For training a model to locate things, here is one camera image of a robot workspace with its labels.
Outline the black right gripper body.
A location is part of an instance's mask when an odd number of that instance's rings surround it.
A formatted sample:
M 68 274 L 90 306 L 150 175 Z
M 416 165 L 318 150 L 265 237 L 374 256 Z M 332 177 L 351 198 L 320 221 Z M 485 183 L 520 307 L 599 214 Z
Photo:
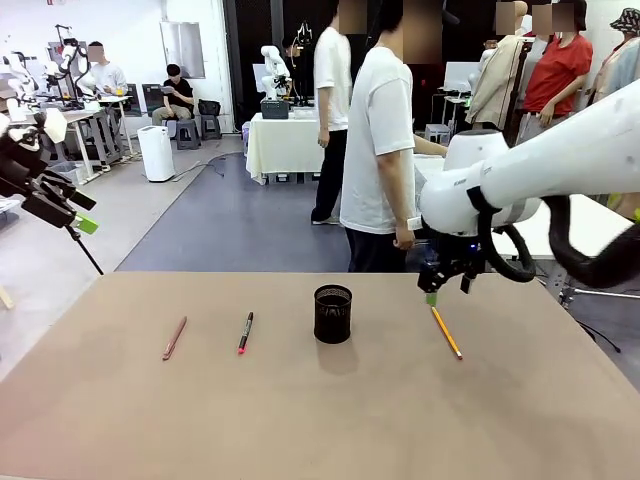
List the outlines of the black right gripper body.
M 428 280 L 448 280 L 464 275 L 475 279 L 483 273 L 483 253 L 480 250 L 431 250 L 423 263 L 423 276 Z

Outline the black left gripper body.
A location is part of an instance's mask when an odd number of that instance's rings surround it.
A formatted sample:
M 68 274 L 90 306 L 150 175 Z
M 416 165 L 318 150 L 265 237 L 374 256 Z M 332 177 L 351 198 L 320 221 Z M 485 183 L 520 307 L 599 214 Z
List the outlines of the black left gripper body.
M 1 195 L 23 197 L 22 208 L 57 228 L 70 226 L 76 211 L 68 200 L 76 193 L 68 178 L 47 168 L 40 154 L 14 142 L 1 143 Z

